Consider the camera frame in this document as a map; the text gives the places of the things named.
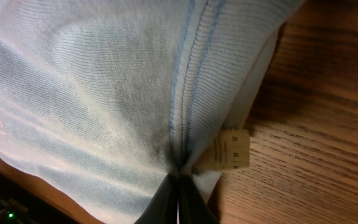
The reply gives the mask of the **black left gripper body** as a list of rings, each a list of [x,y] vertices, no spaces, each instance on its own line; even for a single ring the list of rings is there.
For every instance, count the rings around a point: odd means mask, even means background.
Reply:
[[[0,224],[77,224],[57,208],[0,174]]]

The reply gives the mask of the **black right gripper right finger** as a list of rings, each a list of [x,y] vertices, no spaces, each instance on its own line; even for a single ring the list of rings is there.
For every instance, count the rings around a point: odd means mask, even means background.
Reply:
[[[179,176],[178,212],[180,224],[219,224],[188,175]]]

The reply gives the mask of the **light blue printed t-shirt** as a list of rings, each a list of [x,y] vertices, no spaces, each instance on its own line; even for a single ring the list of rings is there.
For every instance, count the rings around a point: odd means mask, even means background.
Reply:
[[[105,223],[241,129],[300,0],[0,1],[0,158]]]

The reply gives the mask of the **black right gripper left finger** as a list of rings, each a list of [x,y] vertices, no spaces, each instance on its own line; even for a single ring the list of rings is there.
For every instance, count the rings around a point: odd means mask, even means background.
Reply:
[[[176,224],[178,184],[175,175],[168,174],[135,224]]]

